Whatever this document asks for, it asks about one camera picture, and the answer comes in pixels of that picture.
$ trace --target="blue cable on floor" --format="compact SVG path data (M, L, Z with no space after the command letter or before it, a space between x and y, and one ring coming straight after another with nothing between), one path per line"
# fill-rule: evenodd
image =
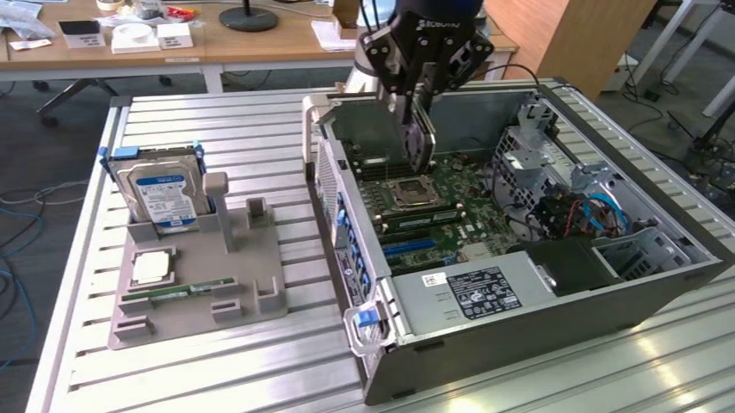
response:
M37 221L37 232L30 237L30 240L26 241L18 248L16 248L13 251L2 254L2 257L12 256L13 254L17 254L25 247L33 243L33 241L37 240L37 238L41 235L41 232L44 230L44 219L36 215L34 213L14 213L13 211L8 211L4 208L0 208L0 213L6 213L8 215L16 216L16 217L26 217L32 218ZM28 314L30 316L30 336L22 347L16 351L16 353L12 355L10 358L6 359L6 361L0 366L0 373L5 370L5 368L12 364L13 361L16 361L22 354L29 350L30 346L33 345L33 342L36 341L36 334L37 334L37 320L36 320L36 313L33 312L33 306L30 305L30 299L28 296L28 291L25 291L25 286L22 285L22 282L20 279L12 275L9 271L5 271L4 269L0 269L0 275L8 279L10 283L14 284L16 288L20 291L20 295L22 297L22 302L25 303L25 308L28 309Z

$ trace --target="cpu processor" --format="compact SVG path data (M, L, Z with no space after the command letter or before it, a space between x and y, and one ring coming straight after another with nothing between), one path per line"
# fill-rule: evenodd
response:
M435 207L443 203L433 184L425 176L391 181L388 186L395 206L401 210Z

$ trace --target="black lamp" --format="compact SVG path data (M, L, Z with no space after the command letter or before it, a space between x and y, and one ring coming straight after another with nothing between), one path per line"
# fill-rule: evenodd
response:
M243 0L243 7L227 9L219 14L219 22L240 32L263 32L277 25L277 15L272 11L251 7L251 0Z

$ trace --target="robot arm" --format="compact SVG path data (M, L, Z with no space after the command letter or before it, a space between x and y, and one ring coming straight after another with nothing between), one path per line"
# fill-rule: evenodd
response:
M433 155L433 97L461 86L492 53L475 30L481 7L483 0L397 0L385 27L359 41L415 171L425 170Z

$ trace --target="aluminum extrusion table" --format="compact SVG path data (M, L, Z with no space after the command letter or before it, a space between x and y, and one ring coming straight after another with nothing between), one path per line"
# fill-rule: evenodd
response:
M111 351L112 291L128 209L95 166L28 411L675 411L735 408L735 277L729 271L635 329L600 337L393 403L361 403L335 290L301 176L301 98L328 89L140 97L112 108L103 145L199 139L232 180L276 211L287 317ZM583 97L557 90L652 181L735 250L732 222ZM559 138L599 156L576 132Z

